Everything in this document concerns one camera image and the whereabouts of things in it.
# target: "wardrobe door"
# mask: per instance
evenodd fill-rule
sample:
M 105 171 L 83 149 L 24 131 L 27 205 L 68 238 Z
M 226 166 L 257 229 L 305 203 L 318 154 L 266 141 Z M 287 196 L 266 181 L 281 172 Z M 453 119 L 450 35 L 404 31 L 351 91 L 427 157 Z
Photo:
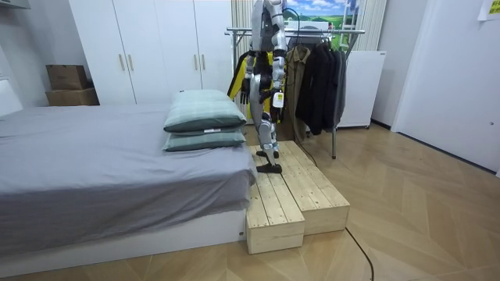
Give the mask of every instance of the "wardrobe door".
M 226 93 L 233 78 L 231 39 L 224 35 L 231 27 L 231 2 L 195 0 L 195 14 L 203 88 Z
M 113 0 L 138 104 L 167 102 L 155 0 Z
M 202 88 L 195 10 L 188 0 L 155 0 L 170 92 Z
M 112 0 L 70 0 L 101 105 L 135 104 Z

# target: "white bed frame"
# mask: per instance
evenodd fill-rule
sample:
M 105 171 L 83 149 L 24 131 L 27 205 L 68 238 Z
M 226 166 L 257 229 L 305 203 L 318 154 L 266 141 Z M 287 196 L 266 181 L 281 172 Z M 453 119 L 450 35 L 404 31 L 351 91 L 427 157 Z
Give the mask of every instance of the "white bed frame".
M 245 210 L 194 219 L 153 233 L 0 259 L 0 278 L 245 240 Z

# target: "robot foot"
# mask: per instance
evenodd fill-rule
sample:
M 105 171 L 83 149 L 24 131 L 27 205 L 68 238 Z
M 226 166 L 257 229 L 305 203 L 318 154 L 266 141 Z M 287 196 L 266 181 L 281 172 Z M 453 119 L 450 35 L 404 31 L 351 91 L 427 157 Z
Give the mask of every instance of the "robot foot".
M 275 159 L 278 159 L 280 157 L 280 152 L 275 151 L 275 152 L 273 152 L 273 155 L 274 155 Z M 264 151 L 257 151 L 257 156 L 267 157 L 267 155 L 266 155 L 266 153 Z
M 257 166 L 258 173 L 281 173 L 283 169 L 280 164 L 271 165 L 271 163 L 267 163 L 265 165 Z

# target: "robot leg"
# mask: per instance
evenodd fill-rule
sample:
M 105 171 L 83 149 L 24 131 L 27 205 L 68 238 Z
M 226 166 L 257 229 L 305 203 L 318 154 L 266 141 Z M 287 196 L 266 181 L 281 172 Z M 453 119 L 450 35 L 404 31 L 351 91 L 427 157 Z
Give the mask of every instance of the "robot leg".
M 263 112 L 263 104 L 259 102 L 260 93 L 260 74 L 254 75 L 250 82 L 250 112 L 252 114 L 253 123 L 257 134 L 259 135 L 260 147 L 264 151 L 269 163 L 257 167 L 259 173 L 281 173 L 282 168 L 276 164 L 274 158 L 275 147 L 277 142 L 273 141 L 273 124 L 271 123 L 270 115 Z

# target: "tag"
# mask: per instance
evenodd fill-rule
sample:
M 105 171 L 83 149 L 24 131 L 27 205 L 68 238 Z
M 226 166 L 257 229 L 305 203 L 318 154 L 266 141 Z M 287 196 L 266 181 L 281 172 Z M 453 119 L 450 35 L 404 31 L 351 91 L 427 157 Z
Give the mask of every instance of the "tag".
M 284 94 L 279 92 L 274 94 L 273 97 L 273 107 L 283 108 L 284 107 Z
M 207 129 L 203 130 L 203 133 L 219 133 L 220 129 Z

